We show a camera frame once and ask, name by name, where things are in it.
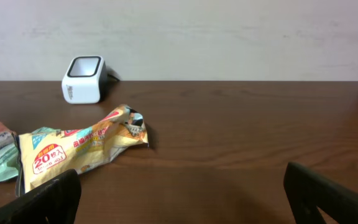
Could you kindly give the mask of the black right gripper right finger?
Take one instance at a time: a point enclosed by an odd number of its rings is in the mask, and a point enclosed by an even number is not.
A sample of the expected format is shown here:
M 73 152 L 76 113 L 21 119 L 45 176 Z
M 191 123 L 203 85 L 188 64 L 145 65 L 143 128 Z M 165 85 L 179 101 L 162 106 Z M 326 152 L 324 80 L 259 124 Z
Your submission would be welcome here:
M 297 223 L 358 223 L 358 194 L 295 162 L 287 165 L 283 186 Z

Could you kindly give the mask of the yellow snack bag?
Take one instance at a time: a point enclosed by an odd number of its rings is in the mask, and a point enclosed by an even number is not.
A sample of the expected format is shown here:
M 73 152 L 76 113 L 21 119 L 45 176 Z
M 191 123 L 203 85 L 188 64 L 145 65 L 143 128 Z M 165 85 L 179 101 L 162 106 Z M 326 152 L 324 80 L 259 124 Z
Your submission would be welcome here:
M 148 143 L 143 116 L 120 105 L 105 118 L 84 129 L 42 127 L 16 138 L 20 197 L 55 176 L 73 169 L 83 174 L 112 162 L 128 147 Z

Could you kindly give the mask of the teal snack packet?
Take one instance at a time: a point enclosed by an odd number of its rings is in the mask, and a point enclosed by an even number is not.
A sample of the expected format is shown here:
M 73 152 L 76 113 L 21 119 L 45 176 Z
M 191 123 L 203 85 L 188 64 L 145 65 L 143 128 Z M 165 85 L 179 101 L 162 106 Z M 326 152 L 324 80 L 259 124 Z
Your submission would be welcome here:
M 39 128 L 14 135 L 14 142 L 0 149 L 0 182 L 14 177 L 22 180 L 26 192 L 68 170 L 73 158 L 64 130 Z

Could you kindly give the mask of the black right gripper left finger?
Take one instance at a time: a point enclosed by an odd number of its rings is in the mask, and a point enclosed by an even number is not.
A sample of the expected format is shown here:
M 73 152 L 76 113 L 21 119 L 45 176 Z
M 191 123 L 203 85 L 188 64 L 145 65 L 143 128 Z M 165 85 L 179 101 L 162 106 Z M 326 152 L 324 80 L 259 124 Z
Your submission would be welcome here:
M 80 197 L 80 179 L 69 169 L 1 207 L 0 224 L 73 224 Z

